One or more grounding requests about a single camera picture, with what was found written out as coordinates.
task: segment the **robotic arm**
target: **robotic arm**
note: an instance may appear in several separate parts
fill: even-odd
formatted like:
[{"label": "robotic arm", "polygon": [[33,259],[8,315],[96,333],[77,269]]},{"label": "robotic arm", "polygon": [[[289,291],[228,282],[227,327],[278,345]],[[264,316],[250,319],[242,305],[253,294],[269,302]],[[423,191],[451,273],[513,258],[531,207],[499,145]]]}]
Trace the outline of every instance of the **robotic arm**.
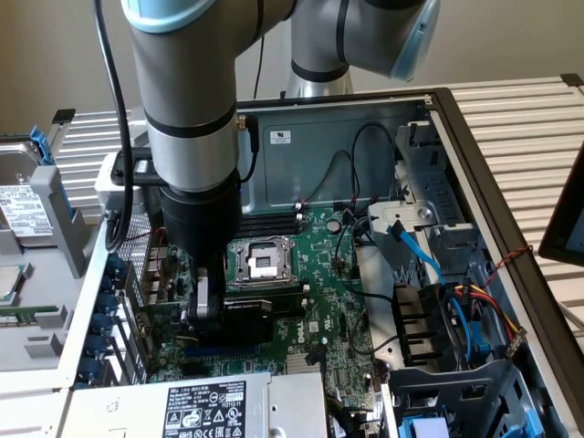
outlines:
[{"label": "robotic arm", "polygon": [[189,320],[221,326],[224,250],[241,223],[235,59],[292,16],[288,96],[350,92],[349,65],[411,79],[439,0],[122,0],[170,240],[198,278]]}]

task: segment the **green circuit board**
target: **green circuit board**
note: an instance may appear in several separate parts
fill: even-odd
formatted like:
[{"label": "green circuit board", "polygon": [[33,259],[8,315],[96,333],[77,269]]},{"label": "green circuit board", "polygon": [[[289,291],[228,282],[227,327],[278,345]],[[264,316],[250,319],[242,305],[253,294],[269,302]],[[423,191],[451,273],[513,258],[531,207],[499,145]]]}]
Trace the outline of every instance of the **green circuit board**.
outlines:
[{"label": "green circuit board", "polygon": [[[346,406],[371,409],[375,388],[379,384],[375,381],[377,376],[373,370],[372,359],[355,354],[350,350],[349,343],[343,341],[339,335],[341,314],[345,315],[347,326],[351,329],[360,317],[364,303],[362,298],[354,297],[341,284],[331,268],[338,237],[330,235],[326,225],[333,217],[340,220],[341,214],[333,213],[332,209],[309,210],[304,216],[302,233],[288,236],[295,242],[292,251],[295,273],[301,279],[307,278],[310,285],[306,315],[300,318],[277,319],[272,342],[234,355],[191,357],[189,351],[192,351],[192,342],[172,334],[169,324],[170,309],[172,306],[184,306],[184,300],[191,291],[191,282],[186,269],[186,256],[177,248],[170,247],[169,254],[176,254],[171,275],[175,283],[182,280],[183,290],[174,294],[172,300],[164,292],[159,292],[157,305],[148,307],[155,335],[161,340],[161,347],[153,360],[154,369],[150,382],[266,371],[273,375],[286,374],[289,355],[304,357],[326,338],[327,392],[338,395]],[[346,274],[352,266],[350,239],[347,233],[339,249],[339,259],[344,261],[343,270]],[[244,241],[233,241],[230,245],[228,265],[232,269],[228,271],[228,281],[234,275],[234,248],[237,242]],[[360,287],[360,281],[353,280],[352,286]],[[355,335],[355,343],[362,348],[371,346],[370,334],[366,328]],[[366,373],[373,377],[373,384],[367,389],[363,384]]]}]

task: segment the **yellow wire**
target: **yellow wire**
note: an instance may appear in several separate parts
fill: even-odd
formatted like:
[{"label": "yellow wire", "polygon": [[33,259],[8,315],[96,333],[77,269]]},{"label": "yellow wire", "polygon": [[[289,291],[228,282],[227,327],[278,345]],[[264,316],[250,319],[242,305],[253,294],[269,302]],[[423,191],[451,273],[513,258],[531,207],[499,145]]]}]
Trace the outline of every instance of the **yellow wire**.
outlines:
[{"label": "yellow wire", "polygon": [[[457,286],[454,289],[462,289],[462,286]],[[471,288],[474,289],[476,292],[480,293],[480,294],[485,294],[488,295],[490,297],[489,294],[487,294],[483,289],[481,289],[479,286],[477,285],[471,285]],[[515,332],[518,333],[519,330],[517,329],[516,325],[513,324],[513,322],[511,322],[511,319],[509,319],[509,317],[507,316],[507,314],[501,310],[501,313],[503,313],[503,316],[505,317],[505,320],[507,321],[507,323],[509,324],[509,327]]]}]

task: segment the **blue plastic clip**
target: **blue plastic clip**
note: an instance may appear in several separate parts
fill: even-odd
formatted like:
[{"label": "blue plastic clip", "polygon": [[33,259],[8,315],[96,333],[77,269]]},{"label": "blue plastic clip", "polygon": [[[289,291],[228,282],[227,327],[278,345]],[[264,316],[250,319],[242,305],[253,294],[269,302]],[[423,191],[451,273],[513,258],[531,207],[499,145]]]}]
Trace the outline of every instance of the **blue plastic clip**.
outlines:
[{"label": "blue plastic clip", "polygon": [[44,132],[38,130],[36,125],[33,130],[30,131],[30,140],[38,147],[38,151],[43,159],[43,164],[55,164],[55,162],[53,162],[53,156],[51,155],[51,148],[48,145],[47,136]]},{"label": "blue plastic clip", "polygon": [[[51,148],[48,144],[45,133],[41,130],[38,130],[37,126],[35,125],[33,130],[30,131],[29,137],[30,140],[38,147],[43,164],[47,166],[55,165],[53,155],[51,154]],[[69,203],[69,199],[65,193],[65,187],[63,187],[63,183],[60,183],[58,187],[61,191],[61,194],[63,195],[63,199],[65,200],[65,206],[67,207],[69,217],[73,219],[73,209],[71,208],[71,204]]]},{"label": "blue plastic clip", "polygon": [[471,333],[473,334],[474,345],[481,358],[485,359],[491,353],[491,346],[483,340],[481,333],[481,323],[479,321],[471,321]]}]

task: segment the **blue latch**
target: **blue latch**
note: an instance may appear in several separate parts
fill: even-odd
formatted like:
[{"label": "blue latch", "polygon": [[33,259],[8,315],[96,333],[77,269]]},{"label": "blue latch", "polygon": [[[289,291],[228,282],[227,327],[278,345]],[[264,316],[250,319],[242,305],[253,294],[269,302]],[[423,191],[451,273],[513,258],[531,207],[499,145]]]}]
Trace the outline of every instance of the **blue latch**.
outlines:
[{"label": "blue latch", "polygon": [[525,426],[511,426],[501,438],[541,438],[544,436],[544,427],[535,410],[528,409],[526,419]]},{"label": "blue latch", "polygon": [[481,333],[481,323],[479,321],[471,321],[471,333],[473,335],[474,346],[477,349],[481,358],[486,358],[491,353],[491,346],[483,340]]},{"label": "blue latch", "polygon": [[[55,162],[53,161],[53,155],[51,154],[51,148],[48,144],[47,136],[43,131],[38,130],[36,125],[33,130],[30,131],[30,140],[38,147],[42,163],[48,166],[55,165]],[[65,187],[63,187],[63,183],[59,184],[59,189],[63,195],[63,199],[65,200],[65,206],[67,207],[69,217],[73,219],[73,209],[71,208],[71,204],[67,194],[65,193]]]},{"label": "blue latch", "polygon": [[30,140],[38,147],[43,164],[54,164],[53,156],[51,155],[51,148],[48,145],[47,136],[44,132],[37,129],[37,126],[30,131]]}]

